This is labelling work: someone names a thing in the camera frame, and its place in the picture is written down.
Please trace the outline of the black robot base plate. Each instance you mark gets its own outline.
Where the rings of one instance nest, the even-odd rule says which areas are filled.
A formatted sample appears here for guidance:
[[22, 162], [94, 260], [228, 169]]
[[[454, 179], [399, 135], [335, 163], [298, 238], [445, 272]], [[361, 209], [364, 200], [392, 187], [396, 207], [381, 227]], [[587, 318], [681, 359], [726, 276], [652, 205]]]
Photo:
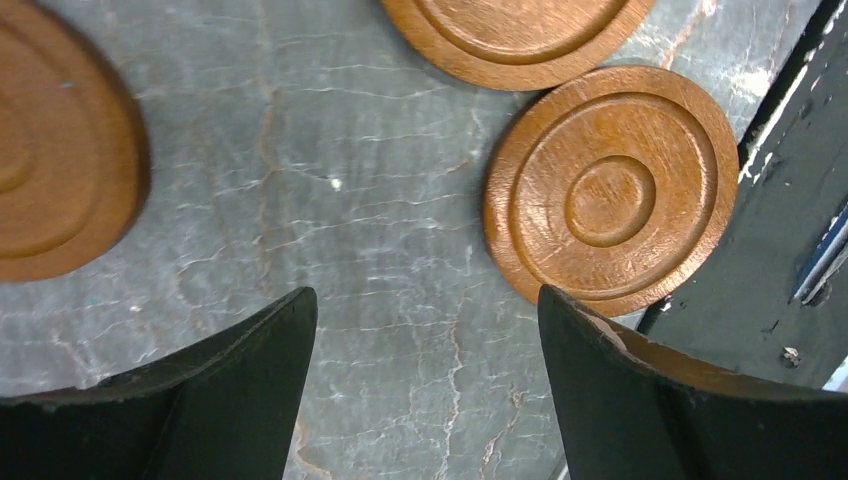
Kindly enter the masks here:
[[740, 373], [845, 392], [845, 2], [819, 4], [739, 152], [738, 196], [724, 237], [638, 329]]

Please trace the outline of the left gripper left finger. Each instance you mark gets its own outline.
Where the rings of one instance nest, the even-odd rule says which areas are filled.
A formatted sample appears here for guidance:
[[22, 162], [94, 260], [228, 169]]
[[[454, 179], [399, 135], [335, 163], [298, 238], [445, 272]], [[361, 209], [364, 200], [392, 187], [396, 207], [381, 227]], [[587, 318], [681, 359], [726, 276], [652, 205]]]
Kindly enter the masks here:
[[1, 402], [5, 479], [279, 479], [315, 342], [315, 291], [89, 389]]

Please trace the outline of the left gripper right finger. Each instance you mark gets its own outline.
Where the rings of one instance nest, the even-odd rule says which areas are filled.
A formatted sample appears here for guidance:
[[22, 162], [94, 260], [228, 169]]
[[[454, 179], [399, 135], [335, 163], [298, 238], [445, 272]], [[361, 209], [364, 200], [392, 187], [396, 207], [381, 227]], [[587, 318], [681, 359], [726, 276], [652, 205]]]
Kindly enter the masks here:
[[843, 479], [847, 397], [696, 359], [545, 285], [538, 328], [574, 479]]

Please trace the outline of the brown wooden coaster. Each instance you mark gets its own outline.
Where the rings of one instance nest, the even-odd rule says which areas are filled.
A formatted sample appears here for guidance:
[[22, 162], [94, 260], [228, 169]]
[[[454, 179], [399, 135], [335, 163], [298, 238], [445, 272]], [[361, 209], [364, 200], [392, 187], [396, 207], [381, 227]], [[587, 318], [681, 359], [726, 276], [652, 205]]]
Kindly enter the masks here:
[[404, 39], [464, 82], [558, 86], [598, 66], [643, 23], [651, 0], [383, 0]]
[[92, 41], [34, 1], [1, 5], [1, 278], [70, 273], [115, 246], [150, 187], [138, 105]]
[[733, 129], [696, 82], [604, 67], [542, 96], [492, 151], [488, 250], [535, 302], [549, 284], [607, 316], [667, 296], [717, 246], [733, 212]]

